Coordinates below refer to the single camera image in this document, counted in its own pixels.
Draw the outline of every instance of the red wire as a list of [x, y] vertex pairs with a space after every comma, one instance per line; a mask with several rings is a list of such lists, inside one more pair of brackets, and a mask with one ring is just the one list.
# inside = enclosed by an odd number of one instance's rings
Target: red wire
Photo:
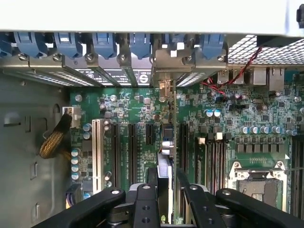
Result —
[[261, 51], [262, 51], [262, 47], [259, 47], [259, 48], [256, 50], [256, 52], [251, 56], [251, 58], [250, 58], [249, 61], [246, 63], [246, 65], [240, 70], [239, 74], [238, 74], [235, 78], [233, 78], [233, 79], [231, 79], [231, 80], [229, 80], [229, 81], [227, 81], [227, 82], [225, 82], [225, 83], [223, 83], [223, 84], [221, 84], [221, 85], [219, 85], [219, 86], [216, 86], [215, 84], [213, 84], [212, 79], [209, 77], [208, 80], [210, 81], [210, 84], [205, 83], [205, 82], [202, 82], [201, 84], [202, 84], [202, 85], [206, 85], [206, 86], [208, 86], [209, 88], [211, 88], [211, 89], [213, 89], [213, 90], [217, 91], [218, 93], [223, 94], [223, 95], [225, 96], [225, 93], [224, 93], [223, 91], [221, 91], [220, 89], [221, 89], [223, 86], [225, 86], [225, 85], [230, 85], [230, 84], [234, 83], [239, 77], [241, 77], [241, 75], [247, 70], [247, 68], [251, 65], [251, 63], [253, 62], [253, 60], [255, 60], [255, 59], [257, 58], [257, 55], [258, 55]]

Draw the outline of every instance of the white pci slot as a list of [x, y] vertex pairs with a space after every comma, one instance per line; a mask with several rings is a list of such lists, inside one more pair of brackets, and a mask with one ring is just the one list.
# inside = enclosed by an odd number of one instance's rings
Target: white pci slot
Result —
[[103, 183], [103, 122], [102, 119], [92, 120], [92, 162], [93, 162], [93, 194], [102, 191]]

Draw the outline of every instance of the green circuit board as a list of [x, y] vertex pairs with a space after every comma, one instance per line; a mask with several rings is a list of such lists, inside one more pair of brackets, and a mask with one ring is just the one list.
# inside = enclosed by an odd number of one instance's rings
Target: green circuit board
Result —
[[[296, 86], [292, 82], [285, 83], [283, 93], [278, 97], [269, 98], [267, 91], [255, 90], [245, 85], [227, 86], [225, 89], [226, 100], [217, 102], [216, 94], [209, 97], [211, 90], [202, 85], [194, 85], [187, 88], [177, 88], [177, 121], [187, 124], [189, 134], [187, 135], [186, 154], [187, 165], [186, 174], [190, 183], [207, 184], [208, 158], [206, 159], [207, 148], [197, 146], [197, 138], [206, 137], [207, 133], [201, 131], [201, 127], [213, 133], [215, 127], [219, 127], [223, 134], [231, 134], [231, 138], [225, 142], [224, 167], [222, 174], [223, 183], [227, 185], [228, 174], [232, 169], [233, 162], [237, 161], [242, 168], [262, 169], [274, 168], [278, 161], [283, 162], [286, 168], [290, 167], [291, 158], [291, 137], [286, 134], [286, 130], [295, 130], [296, 125], [301, 123], [302, 117], [299, 109], [302, 102], [296, 103], [295, 96], [301, 96], [304, 87]], [[247, 99], [235, 101], [230, 99], [234, 94], [245, 95]], [[75, 100], [76, 95], [82, 96], [82, 101]], [[115, 95], [117, 100], [111, 101], [110, 96]], [[267, 110], [261, 111], [257, 108], [262, 100], [262, 104], [267, 106]], [[106, 105], [107, 111], [111, 112], [113, 123], [120, 125], [120, 148], [121, 148], [121, 174], [120, 186], [128, 190], [129, 188], [129, 157], [128, 157], [128, 124], [136, 124], [137, 127], [137, 177], [136, 182], [145, 182], [146, 171], [149, 167], [156, 167], [156, 156], [161, 146], [160, 125], [163, 120], [168, 119], [169, 111], [167, 102], [159, 99], [159, 89], [157, 88], [72, 88], [71, 105], [80, 106], [82, 110], [82, 125], [91, 123], [93, 119], [103, 118], [100, 111], [101, 102]], [[247, 105], [243, 109], [231, 109], [231, 105]], [[219, 118], [207, 117], [205, 110], [219, 110]], [[154, 124], [153, 145], [146, 145], [145, 129], [147, 123]], [[241, 127], [256, 126], [257, 133], [244, 134]], [[270, 128], [268, 134], [260, 131], [262, 126]], [[280, 127], [280, 133], [273, 133], [273, 127]], [[72, 146], [83, 151], [83, 130], [72, 129]], [[177, 139], [177, 152], [179, 153], [179, 137]], [[112, 170], [112, 150], [110, 131], [104, 133], [104, 173]], [[89, 180], [91, 178], [92, 162], [90, 154], [82, 156], [80, 154], [81, 177], [77, 180]], [[104, 187], [109, 187], [112, 183], [105, 182]], [[282, 199], [276, 199], [276, 206], [281, 208]]]

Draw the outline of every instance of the motherboard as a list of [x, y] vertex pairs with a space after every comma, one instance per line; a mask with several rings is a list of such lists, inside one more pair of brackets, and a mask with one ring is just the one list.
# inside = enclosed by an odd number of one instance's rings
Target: motherboard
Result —
[[[81, 127], [71, 129], [72, 182], [82, 184], [84, 199], [103, 188], [128, 190], [145, 182], [165, 151], [164, 132], [175, 130], [174, 164], [190, 183], [205, 185], [212, 194], [237, 189], [290, 211], [286, 170], [304, 115], [304, 87], [295, 83], [295, 73], [285, 72], [281, 93], [234, 84], [223, 95], [196, 84], [176, 88], [176, 104], [158, 88], [71, 88], [71, 106], [81, 110]], [[177, 129], [170, 133], [172, 105]]]

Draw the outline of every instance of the white top panel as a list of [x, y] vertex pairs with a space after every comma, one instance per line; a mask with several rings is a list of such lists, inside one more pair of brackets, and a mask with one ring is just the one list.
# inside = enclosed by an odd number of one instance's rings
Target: white top panel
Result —
[[304, 37], [303, 0], [5, 0], [2, 31], [275, 34]]

